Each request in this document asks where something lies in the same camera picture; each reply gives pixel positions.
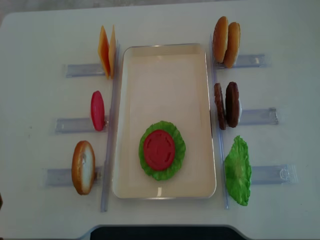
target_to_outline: plastic holder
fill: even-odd
[[[238,125],[276,125],[279,124],[277,109],[270,107],[267,109],[242,110]]]
[[[266,56],[264,54],[239,55],[233,68],[263,68],[267,66]],[[217,69],[225,69],[223,63],[216,63]]]
[[[94,171],[94,185],[102,180],[103,167],[96,167]],[[43,186],[45,187],[70,187],[73,186],[71,169],[44,169]]]
[[[69,64],[66,67],[66,78],[76,78],[76,77],[90,77],[90,76],[104,76],[105,71],[101,64]]]
[[[56,120],[56,134],[76,134],[76,133],[101,133],[108,130],[109,117],[104,116],[105,127],[102,131],[96,131],[91,118],[58,118]]]
[[[296,166],[294,164],[252,167],[252,185],[297,183],[298,177],[296,172]]]
[[[217,70],[225,69],[222,63],[217,63],[214,60],[212,51],[212,36],[209,42],[210,60],[211,60],[211,76],[213,85],[218,82]],[[250,54],[239,55],[233,68],[257,68],[267,67],[264,54]],[[220,162],[221,162],[221,176],[224,198],[224,208],[229,209],[229,194],[226,188],[226,173],[225,173],[225,154],[224,154],[224,139],[222,130],[219,128],[218,118],[216,120],[216,133],[219,143]],[[239,125],[278,125],[279,116],[276,108],[270,107],[268,109],[253,109],[242,110]],[[252,166],[251,184],[252,185],[267,185],[267,184],[296,184],[298,177],[296,167],[293,164],[283,164],[274,166]]]
[[[120,44],[116,44],[116,53],[115,53],[115,67],[114,67],[114,79],[112,86],[112,97],[111,97],[111,107],[110,107],[110,118],[109,118],[109,128],[108,128],[108,142],[106,145],[106,154],[104,161],[103,169],[103,183],[102,183],[102,194],[100,202],[100,212],[106,212],[108,210],[108,201],[110,193],[110,183],[111,183],[111,166],[112,166],[112,157],[114,154],[114,146],[116,145],[115,133],[116,133],[116,113],[117,113],[117,101],[119,89],[121,88],[120,81]]]

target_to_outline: lettuce leaf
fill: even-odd
[[[249,162],[248,145],[240,136],[234,138],[232,148],[224,161],[224,170],[229,195],[238,204],[247,206],[252,169]]]
[[[163,171],[156,171],[153,170],[145,160],[144,154],[144,142],[147,136],[155,130],[164,130],[169,133],[174,141],[175,147],[175,154],[172,164]],[[161,180],[168,180],[171,178],[175,173],[181,168],[182,163],[184,161],[186,153],[186,144],[183,140],[179,130],[177,127],[168,121],[160,121],[155,124],[152,124],[148,129],[145,131],[143,136],[141,137],[140,144],[139,144],[139,158],[140,164],[144,172],[148,175],[153,177],[154,179],[161,181]]]

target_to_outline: top bun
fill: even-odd
[[[224,61],[228,47],[228,19],[226,16],[220,17],[213,32],[213,55],[218,63]]]
[[[237,60],[240,46],[240,24],[232,22],[228,31],[228,47],[224,55],[223,63],[227,68],[232,68]]]

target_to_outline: bottom bun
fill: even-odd
[[[237,22],[232,22],[228,28],[228,47],[226,49],[223,63],[227,68],[232,68],[237,60],[240,46],[240,25]]]
[[[95,179],[95,152],[88,141],[80,141],[74,149],[72,158],[72,182],[80,195],[90,193]]]

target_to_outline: tray rim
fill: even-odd
[[[113,156],[112,156],[112,175],[111,177],[111,191],[113,193],[113,195],[117,198],[117,199],[121,199],[121,200],[197,200],[197,199],[209,199],[211,198],[216,190],[217,190],[217,172],[216,172],[216,161],[215,161],[215,151],[214,151],[214,139],[213,139],[213,128],[212,128],[212,124],[213,124],[213,120],[211,117],[212,114],[212,106],[210,104],[210,91],[209,91],[209,76],[208,76],[208,61],[207,61],[207,52],[206,49],[204,48],[204,46],[201,43],[176,43],[176,44],[162,44],[162,45],[142,45],[142,46],[130,46],[128,47],[122,55],[122,63],[121,63],[121,75],[120,75],[120,79],[118,79],[118,81],[120,80],[120,93],[119,93],[119,108],[120,108],[120,101],[121,101],[121,88],[122,88],[122,79],[123,79],[123,67],[124,67],[124,61],[125,61],[125,55],[126,52],[130,49],[136,49],[136,48],[153,48],[153,47],[178,47],[178,46],[198,46],[200,47],[203,52],[204,52],[204,62],[205,62],[205,77],[206,77],[206,86],[207,86],[207,97],[208,97],[208,107],[209,107],[209,120],[210,120],[210,128],[211,128],[211,145],[212,145],[212,156],[213,156],[213,172],[214,172],[214,181],[215,181],[215,185],[214,185],[214,189],[212,191],[212,193],[210,193],[210,195],[208,196],[180,196],[180,197],[120,197],[118,196],[115,191],[114,191],[114,175],[115,175],[115,163],[116,163],[116,148],[117,148],[117,140],[118,140],[118,130],[119,130],[119,115],[120,113],[118,112],[117,114],[117,128],[116,128],[116,132],[115,132],[115,136],[113,138],[114,140],[114,149],[113,149]]]

